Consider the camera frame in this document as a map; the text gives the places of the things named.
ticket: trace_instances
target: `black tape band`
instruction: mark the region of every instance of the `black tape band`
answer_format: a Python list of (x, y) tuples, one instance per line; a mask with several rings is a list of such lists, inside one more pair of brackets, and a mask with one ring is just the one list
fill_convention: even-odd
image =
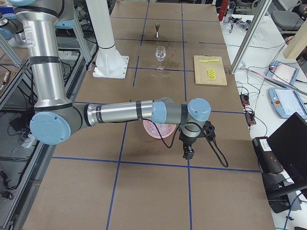
[(181, 118), (180, 118), (180, 126), (185, 126), (188, 122), (188, 105), (181, 103)]
[(87, 115), (88, 106), (89, 106), (89, 104), (87, 104), (87, 105), (84, 107), (83, 115), (84, 115), (84, 120), (85, 120), (87, 126), (91, 127), (92, 125), (91, 125), (90, 122), (88, 121), (88, 115)]
[(6, 25), (8, 25), (9, 24), (9, 21), (7, 21), (5, 24), (3, 24), (3, 25), (0, 25), (0, 28), (2, 28), (2, 27), (5, 27)]
[(82, 125), (83, 125), (83, 118), (82, 118), (82, 115), (81, 115), (81, 113), (80, 113), (80, 111), (76, 108), (76, 107), (72, 107), (74, 110), (76, 110), (77, 111), (77, 113), (79, 114), (79, 116), (80, 116), (80, 119), (81, 119), (81, 124), (80, 124), (80, 127), (79, 127), (79, 129), (78, 130), (80, 130), (81, 129), (81, 127), (82, 127)]
[(35, 64), (44, 64), (44, 63), (59, 63), (59, 57), (56, 56), (36, 56), (29, 57), (29, 61), (31, 65)]
[(34, 110), (36, 112), (46, 112), (46, 111), (52, 111), (52, 110), (58, 110), (58, 109), (66, 109), (69, 107), (72, 107), (72, 103), (49, 106), (49, 107), (34, 107)]
[(59, 17), (58, 16), (58, 13), (51, 10), (51, 9), (47, 9), (47, 8), (44, 8), (44, 7), (38, 7), (38, 6), (21, 6), (21, 7), (16, 7), (14, 9), (14, 13), (17, 14), (17, 13), (20, 13), (20, 12), (23, 12), (23, 11), (31, 11), (31, 12), (41, 12), (41, 13), (48, 13), (48, 14), (51, 14), (55, 17)]
[(111, 47), (108, 47), (108, 48), (103, 48), (103, 47), (99, 47), (99, 48), (102, 48), (102, 49), (110, 49), (110, 48), (113, 48), (115, 46), (115, 43), (114, 43), (114, 45), (113, 46), (111, 46)]
[(102, 105), (99, 105), (96, 107), (96, 117), (97, 117), (98, 123), (104, 123), (104, 121), (102, 120), (102, 116), (101, 116), (101, 107)]
[(142, 121), (143, 120), (143, 115), (142, 115), (142, 104), (141, 101), (136, 101), (135, 102), (136, 106), (136, 115), (138, 116), (138, 120)]

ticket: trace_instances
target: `blue tape line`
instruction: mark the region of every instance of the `blue tape line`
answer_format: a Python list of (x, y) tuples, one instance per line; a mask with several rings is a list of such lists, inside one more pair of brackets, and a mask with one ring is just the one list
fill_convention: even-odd
[(166, 19), (166, 18), (133, 18), (133, 17), (116, 17), (110, 16), (110, 18), (123, 18), (123, 19), (147, 19), (147, 20), (162, 20), (162, 21), (184, 21), (184, 22), (204, 22), (204, 23), (219, 23), (219, 21), (207, 21), (207, 20), (182, 20), (182, 19)]
[(136, 62), (136, 68), (135, 68), (134, 80), (133, 80), (133, 87), (135, 86), (136, 74), (137, 74), (137, 72), (138, 72), (139, 60), (140, 60), (140, 56), (138, 56), (138, 61)]
[(74, 103), (78, 103), (78, 104), (99, 104), (99, 105), (109, 104), (109, 103), (96, 103), (96, 102), (74, 102)]
[(199, 42), (199, 44), (209, 44), (209, 45), (226, 45), (226, 43), (214, 43), (214, 42)]
[(119, 153), (119, 158), (118, 158), (117, 170), (116, 170), (115, 181), (114, 181), (113, 192), (112, 192), (112, 198), (111, 198), (111, 203), (110, 203), (110, 208), (109, 208), (109, 214), (108, 214), (108, 217), (107, 217), (106, 230), (109, 229), (109, 224), (110, 224), (110, 220), (111, 220), (111, 213), (112, 213), (115, 190), (116, 190), (116, 185), (117, 185), (117, 179), (118, 179), (118, 173), (119, 173), (119, 167), (120, 167), (120, 160), (121, 160), (121, 156), (122, 156), (122, 153), (123, 153), (123, 148), (124, 148), (124, 143), (125, 143), (125, 138), (126, 138), (127, 124), (128, 123), (126, 122), (123, 140), (121, 142), (121, 148), (120, 148), (120, 153)]
[(114, 38), (114, 40), (141, 41), (141, 39), (133, 39), (133, 38)]
[(143, 39), (143, 41), (146, 41), (146, 42), (172, 42), (172, 43), (187, 43), (187, 42), (180, 42), (180, 41), (166, 41), (166, 40), (145, 40)]
[(159, 164), (159, 163), (147, 163), (147, 162), (135, 162), (135, 161), (121, 161), (121, 163), (123, 163), (123, 164), (138, 164), (138, 165), (152, 165), (152, 166), (187, 168), (186, 165), (180, 165), (180, 164)]
[(63, 159), (63, 160), (76, 160), (76, 161), (101, 161), (101, 162), (118, 163), (118, 161), (95, 159), (95, 158), (61, 157), (61, 156), (53, 156), (52, 158), (53, 159)]
[(141, 44), (140, 44), (140, 46), (142, 46), (142, 43), (143, 43), (144, 30), (145, 30), (145, 26), (146, 26), (146, 20), (147, 20), (148, 9), (149, 9), (149, 3), (147, 4), (146, 16), (145, 16), (145, 22), (144, 22), (144, 27), (143, 27), (143, 33), (142, 33), (142, 38), (141, 38)]
[(207, 20), (184, 20), (185, 22), (202, 22), (202, 23), (220, 23), (219, 21), (207, 21)]
[(183, 7), (181, 3), (181, 25), (182, 25), (182, 50), (183, 50), (183, 77), (184, 77), (184, 100), (187, 101), (186, 62), (184, 52), (184, 30), (183, 30)]
[(214, 113), (225, 113), (225, 114), (244, 114), (244, 112), (231, 112), (231, 111), (218, 111), (218, 110), (211, 110)]
[(191, 192), (190, 160), (188, 160), (188, 184), (189, 184), (189, 215), (190, 215), (190, 230), (193, 230), (193, 218), (192, 218), (192, 192)]
[(110, 16), (110, 18), (124, 18), (124, 19), (145, 19), (145, 18), (129, 18), (129, 17), (116, 17), (116, 16)]
[(231, 168), (216, 168), (216, 167), (203, 167), (203, 166), (190, 166), (193, 169), (209, 169), (209, 170), (221, 170), (221, 171), (236, 171), (236, 172), (247, 172), (247, 173), (260, 173), (260, 170), (252, 169), (231, 169)]
[[(101, 161), (101, 162), (110, 162), (110, 163), (119, 163), (115, 160), (104, 160), (104, 159), (95, 159), (95, 158), (77, 158), (77, 157), (61, 157), (53, 156), (54, 159), (64, 159), (64, 160), (77, 160), (77, 161)], [(137, 161), (120, 161), (123, 164), (139, 164), (139, 165), (152, 165), (152, 166), (165, 166), (165, 167), (178, 167), (178, 168), (187, 168), (186, 165), (180, 164), (161, 164), (161, 163), (148, 163), (148, 162), (137, 162)], [(251, 170), (251, 169), (232, 169), (232, 168), (218, 168), (218, 167), (206, 167), (206, 166), (190, 166), (193, 169), (207, 169), (207, 170), (222, 170), (222, 171), (237, 171), (237, 172), (248, 172), (248, 173), (259, 173), (260, 170)]]

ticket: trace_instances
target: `electronic device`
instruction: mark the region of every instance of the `electronic device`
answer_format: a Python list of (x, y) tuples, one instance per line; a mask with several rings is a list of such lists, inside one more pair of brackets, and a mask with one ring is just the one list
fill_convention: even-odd
[(283, 83), (294, 84), (299, 73), (299, 68), (290, 66), (280, 61), (274, 61), (270, 65), (267, 76)]
[(307, 119), (307, 109), (297, 92), (287, 88), (269, 88), (269, 98), (281, 118), (287, 119), (297, 112)]
[(294, 185), (296, 184), (291, 186), (293, 190), (305, 192), (304, 196), (307, 198), (307, 122), (298, 113), (294, 113), (267, 142)]
[(272, 152), (267, 137), (259, 137), (253, 139), (253, 146), (257, 155), (259, 164), (264, 173), (279, 174), (283, 171), (282, 165)]

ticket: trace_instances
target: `cutting board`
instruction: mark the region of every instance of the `cutting board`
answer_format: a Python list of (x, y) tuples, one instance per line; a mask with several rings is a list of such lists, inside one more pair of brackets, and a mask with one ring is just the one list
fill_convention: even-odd
[[(200, 62), (199, 60), (219, 59), (219, 62)], [(208, 78), (207, 69), (215, 70), (215, 79)], [(195, 83), (203, 85), (227, 85), (223, 61), (221, 57), (194, 55)]]

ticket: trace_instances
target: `cardboard panel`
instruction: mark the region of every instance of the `cardboard panel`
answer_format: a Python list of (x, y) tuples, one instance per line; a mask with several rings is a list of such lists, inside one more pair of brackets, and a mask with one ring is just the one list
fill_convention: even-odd
[(154, 100), (162, 97), (170, 97), (178, 103), (184, 102), (183, 72), (138, 69), (131, 99)]
[(181, 20), (181, 5), (151, 2), (149, 3), (147, 18)]
[(115, 39), (116, 49), (122, 56), (129, 56), (128, 67), (136, 67), (140, 52), (140, 41)]
[(187, 169), (121, 164), (109, 229), (189, 229)]
[(184, 47), (186, 70), (194, 70), (194, 55), (211, 55), (222, 57), (225, 72), (228, 72), (228, 70), (231, 68), (226, 45), (186, 43)]
[(194, 230), (275, 229), (260, 173), (191, 169), (191, 194)]
[(88, 103), (121, 103), (131, 98), (135, 69), (128, 69), (125, 79), (94, 78), (94, 67), (88, 71), (76, 101)]
[[(155, 37), (156, 23), (160, 24), (159, 38)], [(180, 30), (181, 27), (181, 21), (147, 19), (143, 39), (182, 42), (182, 30)]]
[[(26, 61), (28, 59), (28, 57), (29, 57), (28, 49), (14, 48), (13, 50), (15, 51), (15, 53), (17, 54), (17, 56), (20, 58), (21, 61)], [(12, 62), (10, 57), (7, 56), (7, 55), (4, 55), (3, 58), (1, 58), (1, 64), (12, 64), (12, 65), (14, 65), (14, 63)]]
[(225, 43), (220, 23), (184, 22), (184, 41), (191, 43)]
[(124, 127), (108, 123), (84, 128), (57, 145), (53, 155), (118, 161)]
[[(14, 79), (14, 77), (16, 76), (17, 72), (19, 71), (19, 68), (15, 67), (15, 66), (5, 66), (6, 68), (8, 68), (11, 71), (10, 74), (10, 78), (8, 80), (8, 82), (5, 84), (4, 88), (0, 91), (0, 96), (5, 92), (5, 90), (7, 89), (7, 87), (10, 85), (11, 81)], [(5, 77), (5, 73), (6, 73), (6, 69), (0, 66), (0, 85), (2, 85), (3, 83), (3, 79)]]
[[(226, 156), (229, 168), (259, 170), (243, 114), (213, 112), (209, 121), (215, 127), (217, 145)], [(206, 139), (198, 139), (192, 147), (195, 154), (191, 165), (223, 168)]]
[(147, 2), (116, 1), (111, 17), (145, 18), (147, 6)]
[(116, 163), (51, 160), (23, 230), (105, 228), (116, 169)]
[(114, 38), (141, 39), (145, 20), (111, 18)]
[(155, 57), (158, 46), (164, 46), (166, 50), (166, 58), (162, 61), (162, 66), (165, 69), (183, 70), (182, 43), (174, 42), (143, 41), (140, 49), (139, 67), (155, 69), (159, 66), (159, 61)]
[(227, 86), (197, 85), (193, 72), (186, 72), (188, 102), (200, 97), (207, 100), (212, 110), (242, 112), (242, 104), (236, 89), (234, 75), (226, 74)]
[(182, 8), (183, 20), (219, 21), (215, 6), (211, 4), (182, 4)]
[[(165, 138), (170, 145), (172, 136)], [(178, 164), (187, 165), (182, 158), (182, 142), (178, 140), (179, 132), (176, 134), (174, 145), (168, 149), (160, 139), (151, 137), (145, 130), (142, 122), (129, 122), (126, 131), (126, 139), (123, 148), (123, 161)]]

